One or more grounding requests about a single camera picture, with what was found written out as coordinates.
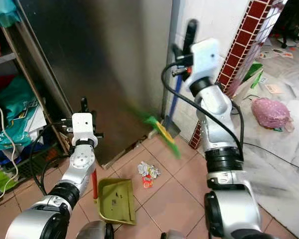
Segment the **white power cord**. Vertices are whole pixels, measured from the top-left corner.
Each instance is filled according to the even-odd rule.
[[[13,179],[15,179],[18,176],[19,171],[18,171],[18,167],[16,166],[16,163],[14,161],[14,154],[15,154],[16,146],[15,146],[13,140],[10,138],[10,136],[5,131],[5,128],[4,128],[4,115],[3,115],[3,111],[2,111],[1,108],[0,108],[0,114],[1,114],[1,127],[2,127],[2,131],[5,134],[5,136],[9,139],[9,141],[11,142],[11,144],[13,145],[13,151],[12,151],[12,155],[11,155],[11,162],[12,162],[13,166],[15,167],[15,171],[16,171],[15,175],[6,182],[6,184],[4,186],[4,189],[3,189],[3,193],[0,196],[0,198],[2,198],[4,196],[4,194],[5,194],[6,186],[8,185],[8,183],[10,181],[12,181]]]

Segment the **white tile wall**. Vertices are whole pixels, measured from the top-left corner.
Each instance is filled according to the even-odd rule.
[[[219,66],[215,71],[215,80],[224,58],[230,48],[231,42],[237,32],[241,19],[245,14],[249,0],[179,0],[179,14],[176,29],[176,43],[182,47],[183,36],[187,22],[195,18],[199,21],[196,41],[214,37],[220,41],[221,49]],[[170,84],[175,85],[176,79],[171,79]],[[191,93],[183,87],[181,93],[193,100]],[[168,110],[172,96],[168,97]],[[182,100],[178,100],[173,121],[180,128],[180,135],[190,141],[197,123],[196,109]]]

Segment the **crumpled wrapper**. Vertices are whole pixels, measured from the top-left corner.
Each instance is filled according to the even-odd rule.
[[[150,175],[153,179],[156,179],[160,175],[158,168],[155,168],[154,165],[149,165],[143,161],[138,165],[138,171],[142,177]]]

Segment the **dustpan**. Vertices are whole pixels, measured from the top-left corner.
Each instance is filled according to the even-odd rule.
[[[136,225],[130,179],[102,179],[99,181],[98,191],[98,209],[104,221],[112,224]]]

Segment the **shelf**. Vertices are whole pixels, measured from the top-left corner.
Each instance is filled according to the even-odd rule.
[[[2,55],[0,56],[0,64],[14,59],[15,59],[15,54],[13,52]]]

